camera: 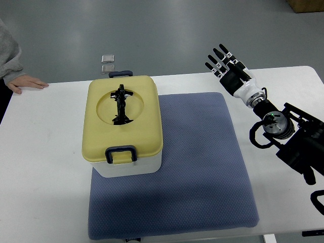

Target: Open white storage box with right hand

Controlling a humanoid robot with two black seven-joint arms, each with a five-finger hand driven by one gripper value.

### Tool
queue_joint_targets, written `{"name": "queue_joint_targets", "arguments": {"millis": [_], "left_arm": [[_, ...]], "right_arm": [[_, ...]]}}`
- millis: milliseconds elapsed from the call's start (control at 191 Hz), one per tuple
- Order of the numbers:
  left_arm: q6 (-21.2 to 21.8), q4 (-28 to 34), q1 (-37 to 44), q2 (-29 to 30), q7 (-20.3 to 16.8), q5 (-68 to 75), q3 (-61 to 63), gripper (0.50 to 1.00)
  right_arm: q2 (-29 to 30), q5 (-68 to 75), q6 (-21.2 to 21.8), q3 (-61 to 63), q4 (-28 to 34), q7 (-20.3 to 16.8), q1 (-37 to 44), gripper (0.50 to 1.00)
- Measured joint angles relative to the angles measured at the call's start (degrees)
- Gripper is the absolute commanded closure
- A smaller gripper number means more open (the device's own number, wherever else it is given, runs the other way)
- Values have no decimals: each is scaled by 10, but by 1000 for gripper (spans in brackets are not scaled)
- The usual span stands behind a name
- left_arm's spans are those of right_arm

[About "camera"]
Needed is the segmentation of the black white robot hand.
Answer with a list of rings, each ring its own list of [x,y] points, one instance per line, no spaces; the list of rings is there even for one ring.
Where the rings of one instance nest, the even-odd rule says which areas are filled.
[[[217,57],[208,55],[211,63],[206,62],[205,66],[231,96],[241,99],[249,108],[266,99],[265,91],[257,86],[254,75],[224,45],[219,44],[219,49],[213,51]]]

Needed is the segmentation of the person's bare hand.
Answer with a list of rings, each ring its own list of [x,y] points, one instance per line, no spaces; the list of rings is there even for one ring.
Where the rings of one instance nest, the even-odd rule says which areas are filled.
[[[15,94],[21,95],[21,87],[44,89],[49,86],[48,83],[41,81],[39,78],[35,78],[29,75],[19,76],[12,81],[9,81],[6,86]]]

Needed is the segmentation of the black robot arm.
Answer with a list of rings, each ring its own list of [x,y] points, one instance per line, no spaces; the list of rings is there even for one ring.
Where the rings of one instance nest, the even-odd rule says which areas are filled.
[[[260,149],[276,146],[279,159],[308,185],[316,184],[314,173],[323,174],[323,121],[289,103],[279,111],[267,99],[266,88],[251,106],[261,120],[250,129],[250,142]]]

